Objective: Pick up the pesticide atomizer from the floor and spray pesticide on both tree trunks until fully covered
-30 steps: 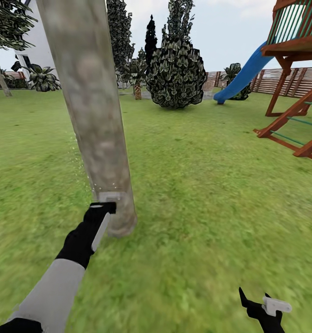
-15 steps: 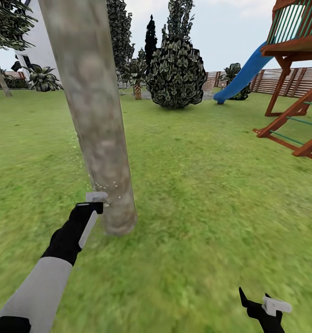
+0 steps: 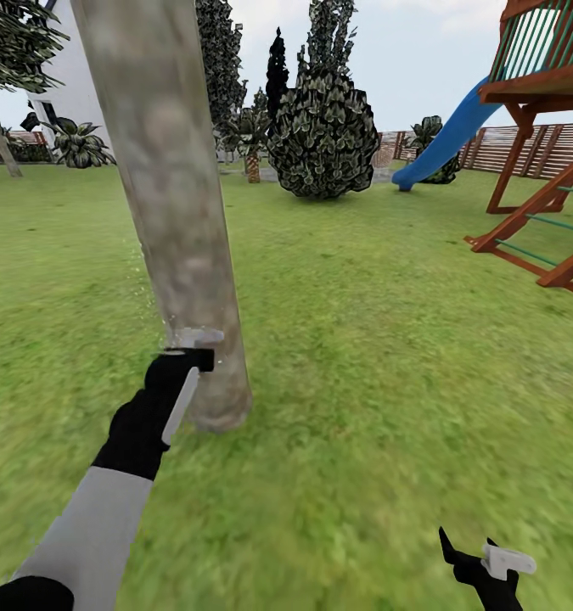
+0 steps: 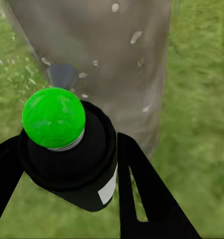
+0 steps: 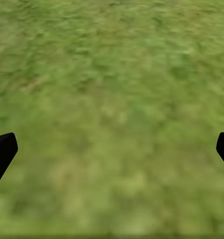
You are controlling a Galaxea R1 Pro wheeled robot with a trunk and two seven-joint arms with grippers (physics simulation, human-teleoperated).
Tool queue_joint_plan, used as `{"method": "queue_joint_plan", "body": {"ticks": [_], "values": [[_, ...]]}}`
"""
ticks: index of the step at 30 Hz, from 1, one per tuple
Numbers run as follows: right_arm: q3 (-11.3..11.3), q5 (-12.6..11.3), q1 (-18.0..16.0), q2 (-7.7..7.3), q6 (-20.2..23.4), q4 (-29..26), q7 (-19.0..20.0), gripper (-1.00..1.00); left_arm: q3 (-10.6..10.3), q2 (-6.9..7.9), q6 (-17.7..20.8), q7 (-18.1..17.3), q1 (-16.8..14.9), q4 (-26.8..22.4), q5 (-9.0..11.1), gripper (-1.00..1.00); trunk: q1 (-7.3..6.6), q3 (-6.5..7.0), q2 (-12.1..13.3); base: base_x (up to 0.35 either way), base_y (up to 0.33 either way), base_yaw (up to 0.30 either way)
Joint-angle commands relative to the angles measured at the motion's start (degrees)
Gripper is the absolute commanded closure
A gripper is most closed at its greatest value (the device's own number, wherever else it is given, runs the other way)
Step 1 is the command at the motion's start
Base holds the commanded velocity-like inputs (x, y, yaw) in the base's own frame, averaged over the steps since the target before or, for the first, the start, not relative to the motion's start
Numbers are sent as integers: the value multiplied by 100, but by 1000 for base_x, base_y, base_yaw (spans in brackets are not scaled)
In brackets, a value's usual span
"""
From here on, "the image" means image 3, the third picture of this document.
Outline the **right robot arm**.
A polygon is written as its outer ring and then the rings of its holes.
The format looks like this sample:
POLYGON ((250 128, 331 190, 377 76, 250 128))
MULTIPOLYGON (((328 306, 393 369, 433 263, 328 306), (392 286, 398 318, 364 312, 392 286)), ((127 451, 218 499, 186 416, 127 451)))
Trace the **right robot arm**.
POLYGON ((454 564, 458 582, 472 585, 483 604, 484 611, 524 611, 515 596, 519 575, 536 571, 534 559, 520 551, 499 547, 492 539, 482 546, 486 559, 453 551, 442 527, 439 529, 445 561, 454 564))

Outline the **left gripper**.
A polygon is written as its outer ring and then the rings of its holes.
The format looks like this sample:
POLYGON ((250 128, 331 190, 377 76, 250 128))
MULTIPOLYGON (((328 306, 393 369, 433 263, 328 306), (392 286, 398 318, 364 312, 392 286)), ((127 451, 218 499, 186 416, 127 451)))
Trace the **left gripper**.
POLYGON ((190 352, 196 359, 201 373, 212 373, 216 352, 213 349, 191 348, 190 352))

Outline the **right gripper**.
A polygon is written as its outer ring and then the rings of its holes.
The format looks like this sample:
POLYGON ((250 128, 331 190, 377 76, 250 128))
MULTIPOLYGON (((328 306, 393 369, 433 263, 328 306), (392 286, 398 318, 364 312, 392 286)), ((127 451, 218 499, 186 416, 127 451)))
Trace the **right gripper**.
POLYGON ((506 580, 493 578, 489 576, 486 568, 480 564, 480 558, 453 551, 452 544, 450 544, 442 527, 439 529, 439 535, 445 561, 454 564, 453 573, 456 580, 472 585, 476 589, 484 611, 490 611, 492 604, 497 604, 497 601, 510 601, 517 604, 520 611, 524 611, 515 596, 515 589, 519 580, 518 571, 508 569, 506 580))

